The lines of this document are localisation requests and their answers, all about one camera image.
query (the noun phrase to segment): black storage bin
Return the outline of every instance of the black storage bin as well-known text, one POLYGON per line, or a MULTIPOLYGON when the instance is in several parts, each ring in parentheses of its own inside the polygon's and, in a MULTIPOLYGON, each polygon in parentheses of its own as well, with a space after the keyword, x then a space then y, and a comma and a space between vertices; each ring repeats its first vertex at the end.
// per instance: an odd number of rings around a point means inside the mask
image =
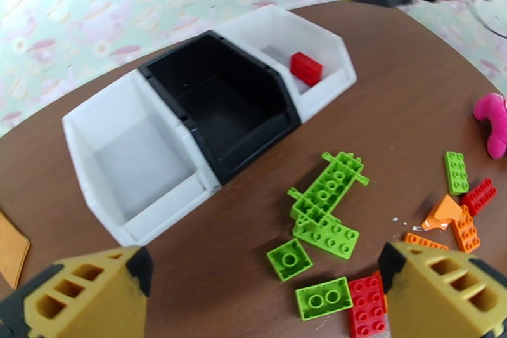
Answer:
POLYGON ((277 71, 215 32, 139 67, 222 184, 300 125, 277 71))

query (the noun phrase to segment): plastic bin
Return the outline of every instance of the plastic bin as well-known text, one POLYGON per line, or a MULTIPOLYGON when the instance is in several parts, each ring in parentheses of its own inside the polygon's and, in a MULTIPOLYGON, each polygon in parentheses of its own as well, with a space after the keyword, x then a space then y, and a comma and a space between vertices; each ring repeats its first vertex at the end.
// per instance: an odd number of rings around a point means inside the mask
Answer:
POLYGON ((355 83, 357 76, 341 37, 279 6, 251 11, 214 28, 283 78, 302 122, 355 83), (309 87, 290 73, 290 57, 303 52, 323 65, 323 79, 309 87))
POLYGON ((84 199, 120 245, 145 245, 220 183, 189 131, 135 70, 63 118, 84 199))
POLYGON ((277 71, 214 32, 139 70, 190 130, 222 184, 300 124, 277 71))

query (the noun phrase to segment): paper scrap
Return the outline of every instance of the paper scrap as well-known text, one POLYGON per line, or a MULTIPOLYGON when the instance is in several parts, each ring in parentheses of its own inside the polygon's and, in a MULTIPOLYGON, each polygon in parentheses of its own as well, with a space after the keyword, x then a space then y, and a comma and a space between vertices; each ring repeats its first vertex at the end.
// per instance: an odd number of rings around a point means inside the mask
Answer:
POLYGON ((18 282, 30 241, 0 211, 0 273, 13 288, 18 282))

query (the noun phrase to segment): brown table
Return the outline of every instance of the brown table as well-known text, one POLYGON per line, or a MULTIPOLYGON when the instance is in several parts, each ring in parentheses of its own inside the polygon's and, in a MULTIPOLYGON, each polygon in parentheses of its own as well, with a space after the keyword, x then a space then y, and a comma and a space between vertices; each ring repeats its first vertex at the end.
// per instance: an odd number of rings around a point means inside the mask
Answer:
MULTIPOLYGON (((156 268, 147 337, 347 336, 346 313, 301 322, 293 291, 370 274, 383 244, 420 225, 446 193, 446 150, 465 153, 471 183, 490 177, 497 186, 475 220, 477 254, 507 271, 507 161, 488 157, 486 131, 471 115, 493 86, 401 11, 331 3, 297 14, 345 39, 358 82, 149 245, 156 268), (355 152, 366 164, 369 186, 354 185, 334 211, 361 236, 349 261, 306 247, 315 266, 281 283, 265 255, 291 237, 285 192, 309 186, 326 165, 324 150, 355 152)), ((0 139, 0 207, 32 241, 22 282, 59 258, 116 246, 83 201, 60 120, 142 61, 82 86, 0 139)), ((425 236, 456 248, 451 230, 425 236)), ((0 281, 0 297, 9 292, 0 281)))

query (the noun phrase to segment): green lego plate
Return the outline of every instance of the green lego plate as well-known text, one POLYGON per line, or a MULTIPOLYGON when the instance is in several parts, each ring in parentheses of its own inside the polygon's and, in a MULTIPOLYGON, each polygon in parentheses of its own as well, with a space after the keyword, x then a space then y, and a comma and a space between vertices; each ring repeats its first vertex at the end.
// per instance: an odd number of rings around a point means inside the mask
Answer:
POLYGON ((447 151, 444 155, 447 170, 447 184, 451 195, 461 195, 470 189, 466 174, 465 156, 462 153, 447 151))
POLYGON ((266 255, 282 282, 313 266, 313 262, 297 239, 280 245, 266 255))
POLYGON ((345 277, 297 289, 296 300, 303 321, 352 307, 349 284, 345 277))
POLYGON ((359 232, 344 226, 332 215, 327 215, 322 225, 315 230, 308 229, 308 224, 306 220, 298 219, 292 229, 292 235, 330 254, 350 259, 359 238, 359 232))
POLYGON ((340 152, 336 157, 324 152, 322 158, 330 164, 304 192, 292 187, 287 194, 296 202, 292 205, 290 217, 307 218, 309 228, 321 226, 322 220, 330 214, 343 199, 355 181, 368 185, 369 179, 361 175, 364 168, 359 157, 353 153, 340 152))

